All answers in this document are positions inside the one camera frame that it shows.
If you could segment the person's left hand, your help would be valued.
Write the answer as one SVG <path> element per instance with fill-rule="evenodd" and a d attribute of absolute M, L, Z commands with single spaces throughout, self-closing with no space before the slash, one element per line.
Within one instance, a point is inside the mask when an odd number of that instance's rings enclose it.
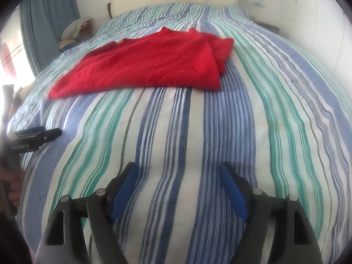
<path fill-rule="evenodd" d="M 20 205 L 22 195 L 22 187 L 24 181 L 24 170 L 20 169 L 16 172 L 11 172 L 4 167 L 0 170 L 1 181 L 5 182 L 8 189 L 5 190 L 7 199 L 15 207 Z"/>

